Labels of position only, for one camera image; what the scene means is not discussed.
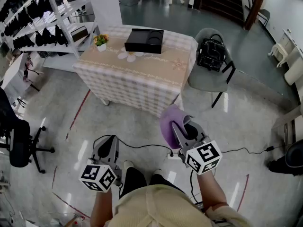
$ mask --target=black and white cube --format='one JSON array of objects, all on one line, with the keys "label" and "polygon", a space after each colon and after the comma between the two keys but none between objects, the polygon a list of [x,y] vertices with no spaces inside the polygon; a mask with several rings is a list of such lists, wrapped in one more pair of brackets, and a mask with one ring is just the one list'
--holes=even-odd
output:
[{"label": "black and white cube", "polygon": [[222,158],[222,153],[213,140],[209,143],[188,150],[185,162],[199,175],[216,168]]},{"label": "black and white cube", "polygon": [[87,164],[81,171],[79,180],[90,190],[107,192],[117,176],[109,165]]}]

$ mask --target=staircase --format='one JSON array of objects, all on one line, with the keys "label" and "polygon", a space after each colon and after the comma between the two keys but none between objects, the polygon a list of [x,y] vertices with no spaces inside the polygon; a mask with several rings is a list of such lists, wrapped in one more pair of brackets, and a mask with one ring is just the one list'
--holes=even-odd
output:
[{"label": "staircase", "polygon": [[208,10],[244,25],[242,0],[200,0],[199,9]]}]

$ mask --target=office chair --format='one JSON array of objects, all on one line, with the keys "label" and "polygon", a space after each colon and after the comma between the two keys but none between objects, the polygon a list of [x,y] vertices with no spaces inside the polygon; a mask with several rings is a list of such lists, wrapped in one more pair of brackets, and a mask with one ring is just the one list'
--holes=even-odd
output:
[{"label": "office chair", "polygon": [[6,148],[9,151],[9,161],[12,166],[27,166],[31,162],[29,158],[33,155],[38,171],[45,173],[45,170],[40,169],[36,152],[55,152],[54,148],[42,149],[36,147],[40,132],[45,130],[44,126],[40,127],[32,140],[28,122],[17,118],[4,90],[0,88],[0,137],[6,138],[6,144],[0,144],[0,148]]}]

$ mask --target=beige shirt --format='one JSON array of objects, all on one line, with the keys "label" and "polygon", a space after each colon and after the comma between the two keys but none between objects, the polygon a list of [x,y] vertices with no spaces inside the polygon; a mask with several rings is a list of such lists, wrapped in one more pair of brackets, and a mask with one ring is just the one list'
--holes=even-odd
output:
[{"label": "beige shirt", "polygon": [[112,220],[105,227],[250,227],[234,209],[209,208],[203,214],[181,191],[166,185],[151,185],[123,196]]}]

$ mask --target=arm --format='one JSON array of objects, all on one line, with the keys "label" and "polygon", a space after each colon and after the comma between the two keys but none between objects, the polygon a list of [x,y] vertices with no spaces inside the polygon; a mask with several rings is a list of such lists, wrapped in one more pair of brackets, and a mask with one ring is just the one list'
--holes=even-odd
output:
[{"label": "arm", "polygon": [[215,180],[212,171],[197,175],[197,178],[205,210],[210,207],[212,207],[213,210],[216,210],[218,207],[228,206],[226,196],[218,182]]},{"label": "arm", "polygon": [[109,189],[107,193],[98,192],[90,217],[90,226],[103,227],[106,221],[109,221],[112,218],[112,190]]}]

